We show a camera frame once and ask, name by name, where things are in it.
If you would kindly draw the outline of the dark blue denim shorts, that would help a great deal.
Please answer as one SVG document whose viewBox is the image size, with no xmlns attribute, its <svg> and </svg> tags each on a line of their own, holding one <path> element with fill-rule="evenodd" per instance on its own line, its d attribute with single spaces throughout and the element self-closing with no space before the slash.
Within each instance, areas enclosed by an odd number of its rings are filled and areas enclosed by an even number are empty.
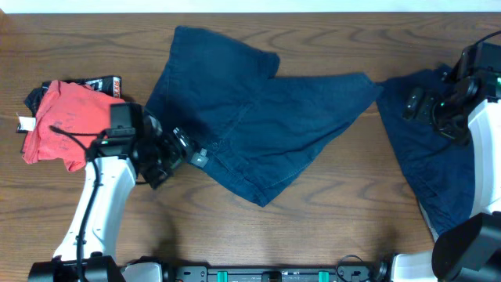
<svg viewBox="0 0 501 282">
<path fill-rule="evenodd" d="M 198 144 L 193 164 L 259 206 L 282 193 L 381 94 L 363 73 L 280 77 L 279 57 L 202 28 L 175 29 L 146 104 Z"/>
</svg>

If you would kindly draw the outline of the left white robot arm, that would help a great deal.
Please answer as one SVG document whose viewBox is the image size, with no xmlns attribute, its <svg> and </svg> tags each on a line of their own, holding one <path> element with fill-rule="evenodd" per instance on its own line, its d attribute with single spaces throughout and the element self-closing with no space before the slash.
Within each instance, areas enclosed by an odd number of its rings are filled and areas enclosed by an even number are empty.
<svg viewBox="0 0 501 282">
<path fill-rule="evenodd" d="M 156 189 L 194 154 L 195 143 L 180 128 L 108 128 L 85 149 L 85 184 L 72 223 L 51 260 L 36 262 L 30 281 L 174 281 L 175 270 L 141 257 L 119 266 L 117 238 L 128 196 L 142 176 Z"/>
</svg>

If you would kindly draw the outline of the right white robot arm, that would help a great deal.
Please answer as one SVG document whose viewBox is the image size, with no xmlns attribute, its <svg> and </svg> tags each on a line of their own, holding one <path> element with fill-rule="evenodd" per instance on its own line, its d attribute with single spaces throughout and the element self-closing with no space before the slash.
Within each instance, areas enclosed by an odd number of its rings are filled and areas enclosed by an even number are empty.
<svg viewBox="0 0 501 282">
<path fill-rule="evenodd" d="M 434 235 L 434 247 L 396 255 L 392 281 L 500 278 L 500 77 L 398 79 L 377 106 Z"/>
</svg>

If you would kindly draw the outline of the folded black printed garment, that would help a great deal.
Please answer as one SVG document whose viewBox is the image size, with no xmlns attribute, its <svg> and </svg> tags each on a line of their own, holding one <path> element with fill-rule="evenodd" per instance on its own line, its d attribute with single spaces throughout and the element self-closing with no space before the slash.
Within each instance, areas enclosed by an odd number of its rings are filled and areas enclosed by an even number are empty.
<svg viewBox="0 0 501 282">
<path fill-rule="evenodd" d="M 64 80 L 66 83 L 75 83 L 77 85 L 89 86 L 95 92 L 101 92 L 113 98 L 120 98 L 121 91 L 121 76 L 107 75 L 97 78 L 79 78 Z M 51 81 L 42 82 L 41 86 L 33 89 L 24 100 L 24 105 L 31 112 L 32 117 L 19 116 L 19 123 L 16 128 L 16 133 L 28 133 L 35 127 L 35 115 L 40 107 L 41 100 L 49 89 Z"/>
</svg>

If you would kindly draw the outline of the folded red t-shirt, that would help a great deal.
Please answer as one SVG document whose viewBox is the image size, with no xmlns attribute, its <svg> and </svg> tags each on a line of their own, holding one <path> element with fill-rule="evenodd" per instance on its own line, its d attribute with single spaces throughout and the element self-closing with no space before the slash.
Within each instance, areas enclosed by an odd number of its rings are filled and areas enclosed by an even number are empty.
<svg viewBox="0 0 501 282">
<path fill-rule="evenodd" d="M 52 81 L 27 133 L 22 158 L 28 164 L 61 159 L 69 172 L 86 165 L 83 149 L 110 127 L 110 105 L 123 103 L 89 86 Z"/>
</svg>

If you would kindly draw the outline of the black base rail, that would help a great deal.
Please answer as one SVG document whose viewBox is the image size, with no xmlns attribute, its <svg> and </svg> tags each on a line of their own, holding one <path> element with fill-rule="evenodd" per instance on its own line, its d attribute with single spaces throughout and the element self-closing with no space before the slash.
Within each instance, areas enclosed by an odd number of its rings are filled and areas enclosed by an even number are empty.
<svg viewBox="0 0 501 282">
<path fill-rule="evenodd" d="M 174 282 L 366 282 L 375 281 L 369 266 L 333 268 L 236 268 L 182 266 L 164 278 Z"/>
</svg>

